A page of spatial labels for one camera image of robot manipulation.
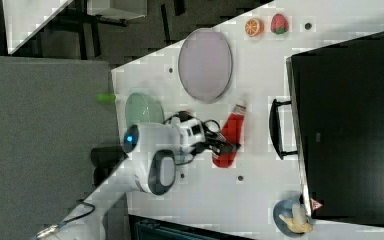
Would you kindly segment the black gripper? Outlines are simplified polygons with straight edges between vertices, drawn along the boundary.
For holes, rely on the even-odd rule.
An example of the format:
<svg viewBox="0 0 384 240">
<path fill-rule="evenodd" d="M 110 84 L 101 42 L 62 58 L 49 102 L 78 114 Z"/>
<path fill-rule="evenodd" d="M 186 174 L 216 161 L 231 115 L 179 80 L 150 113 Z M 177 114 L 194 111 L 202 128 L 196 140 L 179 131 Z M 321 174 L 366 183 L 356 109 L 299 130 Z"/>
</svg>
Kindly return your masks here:
<svg viewBox="0 0 384 240">
<path fill-rule="evenodd" d="M 202 153 L 204 150 L 210 150 L 212 155 L 219 158 L 223 155 L 236 153 L 240 149 L 239 143 L 230 143 L 220 133 L 205 133 L 204 140 L 196 144 L 196 152 Z"/>
</svg>

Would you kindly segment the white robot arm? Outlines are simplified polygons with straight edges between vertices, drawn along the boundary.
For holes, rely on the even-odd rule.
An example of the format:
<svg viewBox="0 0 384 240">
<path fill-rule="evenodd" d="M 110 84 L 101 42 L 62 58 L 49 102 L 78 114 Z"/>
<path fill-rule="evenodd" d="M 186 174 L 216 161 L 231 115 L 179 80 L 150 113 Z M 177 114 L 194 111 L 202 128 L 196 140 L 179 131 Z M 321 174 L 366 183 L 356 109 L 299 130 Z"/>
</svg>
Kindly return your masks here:
<svg viewBox="0 0 384 240">
<path fill-rule="evenodd" d="M 122 148 L 126 157 L 90 195 L 62 221 L 29 240 L 105 240 L 103 218 L 126 193 L 163 195 L 174 185 L 178 166 L 191 163 L 205 150 L 230 154 L 240 145 L 227 142 L 220 133 L 192 119 L 133 125 L 123 137 Z"/>
</svg>

